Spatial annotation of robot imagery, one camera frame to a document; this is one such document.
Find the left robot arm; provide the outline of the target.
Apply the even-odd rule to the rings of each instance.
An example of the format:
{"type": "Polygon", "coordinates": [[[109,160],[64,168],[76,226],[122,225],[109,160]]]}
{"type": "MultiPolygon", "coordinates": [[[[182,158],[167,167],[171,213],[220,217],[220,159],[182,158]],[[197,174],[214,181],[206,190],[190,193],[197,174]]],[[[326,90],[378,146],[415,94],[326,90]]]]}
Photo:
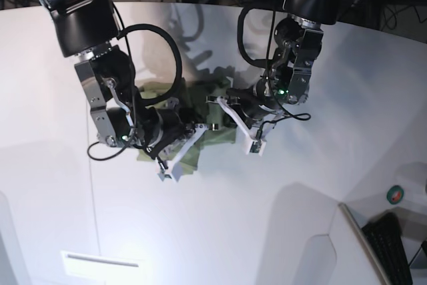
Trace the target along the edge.
{"type": "Polygon", "coordinates": [[[306,102],[312,67],[322,50],[321,27],[337,22],[339,6],[340,0],[269,0],[242,9],[238,17],[238,49],[246,62],[262,68],[263,73],[247,89],[230,88],[227,95],[231,108],[248,127],[262,123],[272,114],[300,120],[310,118],[288,112],[286,106],[306,102]],[[246,16],[254,9],[286,14],[271,27],[269,41],[277,47],[263,59],[252,59],[243,44],[246,16]]]}

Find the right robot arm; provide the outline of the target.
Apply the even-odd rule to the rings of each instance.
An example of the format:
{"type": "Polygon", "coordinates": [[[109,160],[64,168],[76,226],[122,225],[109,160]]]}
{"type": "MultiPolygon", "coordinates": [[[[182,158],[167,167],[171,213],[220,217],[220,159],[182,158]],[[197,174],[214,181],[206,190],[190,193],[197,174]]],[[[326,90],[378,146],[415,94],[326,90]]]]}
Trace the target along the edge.
{"type": "Polygon", "coordinates": [[[89,102],[99,143],[119,151],[135,148],[155,159],[166,147],[195,133],[195,119],[186,109],[160,107],[178,94],[182,83],[181,55],[169,33],[146,23],[120,27],[112,0],[39,2],[51,16],[63,56],[80,58],[74,68],[89,102]],[[130,53],[111,44],[134,31],[159,35],[173,53],[175,77],[159,96],[141,96],[130,53]]]}

